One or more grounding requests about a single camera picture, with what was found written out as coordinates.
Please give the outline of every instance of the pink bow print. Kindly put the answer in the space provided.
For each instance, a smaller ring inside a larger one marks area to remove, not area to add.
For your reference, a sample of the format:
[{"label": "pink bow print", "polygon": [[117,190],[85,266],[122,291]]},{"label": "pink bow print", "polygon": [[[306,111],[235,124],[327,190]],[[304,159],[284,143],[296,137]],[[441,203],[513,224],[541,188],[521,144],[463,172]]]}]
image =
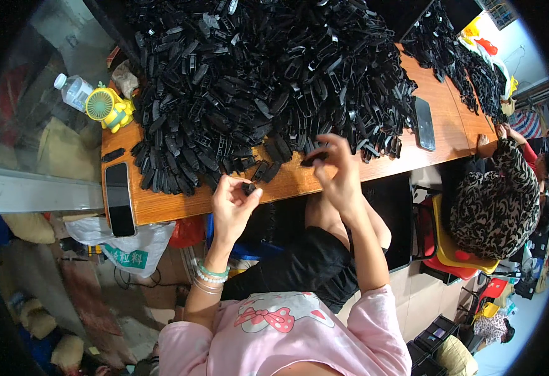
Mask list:
[{"label": "pink bow print", "polygon": [[233,326],[241,325],[246,321],[252,321],[253,325],[258,325],[266,320],[271,327],[277,329],[281,333],[289,333],[293,328],[295,318],[289,314],[289,308],[283,307],[276,312],[269,312],[266,309],[254,310],[249,307],[235,320]]}]

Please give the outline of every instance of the bottle cap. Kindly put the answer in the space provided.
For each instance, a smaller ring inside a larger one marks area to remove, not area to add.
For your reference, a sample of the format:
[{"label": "bottle cap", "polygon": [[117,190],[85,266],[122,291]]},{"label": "bottle cap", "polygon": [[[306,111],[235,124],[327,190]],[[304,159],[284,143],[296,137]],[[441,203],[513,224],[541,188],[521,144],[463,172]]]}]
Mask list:
[{"label": "bottle cap", "polygon": [[61,90],[61,88],[64,86],[64,84],[66,83],[66,79],[68,77],[66,75],[64,75],[63,73],[59,73],[59,75],[57,76],[57,78],[55,79],[55,82],[53,82],[53,87],[58,89],[58,90]]}]

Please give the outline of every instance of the plastic water bottle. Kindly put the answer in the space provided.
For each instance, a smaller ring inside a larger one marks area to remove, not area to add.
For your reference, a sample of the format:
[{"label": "plastic water bottle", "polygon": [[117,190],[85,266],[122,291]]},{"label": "plastic water bottle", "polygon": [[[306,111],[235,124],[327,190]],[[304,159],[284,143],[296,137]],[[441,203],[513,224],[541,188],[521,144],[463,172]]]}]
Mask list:
[{"label": "plastic water bottle", "polygon": [[65,103],[80,112],[86,113],[86,100],[90,93],[93,92],[93,87],[90,83],[78,75],[67,77],[63,73],[60,73],[55,82],[53,82],[53,87],[61,90],[61,98]]}]

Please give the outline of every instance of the striped cloth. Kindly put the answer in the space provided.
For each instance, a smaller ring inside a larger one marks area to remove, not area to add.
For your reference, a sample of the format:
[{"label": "striped cloth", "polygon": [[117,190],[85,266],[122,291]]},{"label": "striped cloth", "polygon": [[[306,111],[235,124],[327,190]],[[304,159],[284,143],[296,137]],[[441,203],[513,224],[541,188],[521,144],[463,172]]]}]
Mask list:
[{"label": "striped cloth", "polygon": [[525,138],[539,138],[542,136],[540,115],[533,110],[515,111],[509,116],[510,127],[521,133]]}]

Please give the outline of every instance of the window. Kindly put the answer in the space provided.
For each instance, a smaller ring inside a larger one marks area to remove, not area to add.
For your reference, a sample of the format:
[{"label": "window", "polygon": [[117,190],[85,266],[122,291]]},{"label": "window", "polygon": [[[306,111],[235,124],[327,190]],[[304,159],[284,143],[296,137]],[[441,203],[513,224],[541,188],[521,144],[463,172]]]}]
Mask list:
[{"label": "window", "polygon": [[498,30],[504,29],[518,19],[517,14],[504,0],[480,0],[481,6],[488,11]]}]

